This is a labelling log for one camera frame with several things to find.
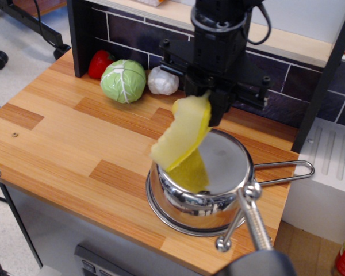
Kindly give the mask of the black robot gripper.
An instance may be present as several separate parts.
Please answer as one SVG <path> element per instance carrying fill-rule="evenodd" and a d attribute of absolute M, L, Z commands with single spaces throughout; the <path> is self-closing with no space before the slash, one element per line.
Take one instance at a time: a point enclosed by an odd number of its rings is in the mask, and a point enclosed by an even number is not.
<path fill-rule="evenodd" d="M 210 127 L 220 125 L 236 101 L 259 110 L 267 106 L 272 80 L 246 54 L 249 29 L 249 23 L 233 29 L 196 27 L 192 41 L 160 42 L 161 67 L 185 77 L 187 97 L 200 97 L 210 91 Z"/>

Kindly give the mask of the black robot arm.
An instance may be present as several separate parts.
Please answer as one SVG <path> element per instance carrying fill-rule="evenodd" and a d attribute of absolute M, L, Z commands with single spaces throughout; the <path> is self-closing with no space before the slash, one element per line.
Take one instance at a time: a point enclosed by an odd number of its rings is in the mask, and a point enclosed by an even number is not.
<path fill-rule="evenodd" d="M 193 41 L 160 42 L 160 66 L 184 78 L 186 95 L 210 91 L 212 127 L 220 124 L 236 101 L 260 110 L 267 105 L 273 81 L 246 53 L 255 7 L 269 19 L 262 1 L 196 1 L 191 10 Z"/>

